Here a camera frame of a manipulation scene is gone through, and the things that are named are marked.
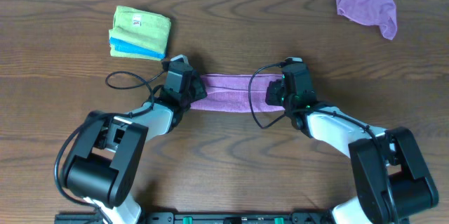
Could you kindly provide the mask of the purple microfibre cloth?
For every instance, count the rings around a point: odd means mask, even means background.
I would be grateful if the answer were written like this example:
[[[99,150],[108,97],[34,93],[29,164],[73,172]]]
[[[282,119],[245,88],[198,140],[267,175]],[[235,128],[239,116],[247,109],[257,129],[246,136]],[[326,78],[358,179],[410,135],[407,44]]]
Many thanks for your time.
[[[193,110],[249,113],[248,85],[249,74],[205,74],[201,76],[207,97],[191,104]],[[258,74],[251,86],[253,111],[277,112],[282,106],[266,104],[265,97],[269,82],[281,78],[280,74]]]

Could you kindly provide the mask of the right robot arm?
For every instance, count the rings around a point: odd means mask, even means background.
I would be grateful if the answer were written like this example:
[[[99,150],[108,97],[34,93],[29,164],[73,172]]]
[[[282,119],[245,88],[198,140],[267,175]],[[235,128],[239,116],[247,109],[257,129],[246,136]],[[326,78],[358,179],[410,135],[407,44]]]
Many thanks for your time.
[[[277,67],[282,77],[269,83],[266,103],[283,107],[293,128],[350,158],[356,198],[332,210],[336,223],[402,223],[438,205],[411,130],[371,126],[318,100],[303,62],[289,59]]]

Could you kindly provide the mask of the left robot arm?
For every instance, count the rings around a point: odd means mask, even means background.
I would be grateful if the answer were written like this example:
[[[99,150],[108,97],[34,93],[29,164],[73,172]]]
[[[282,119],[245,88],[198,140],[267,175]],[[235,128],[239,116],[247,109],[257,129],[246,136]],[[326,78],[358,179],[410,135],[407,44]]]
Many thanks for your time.
[[[145,143],[171,132],[191,104],[207,96],[185,56],[162,65],[166,81],[149,89],[141,107],[124,114],[92,111],[63,143],[54,165],[57,189],[94,211],[60,213],[56,223],[146,223],[130,192]]]

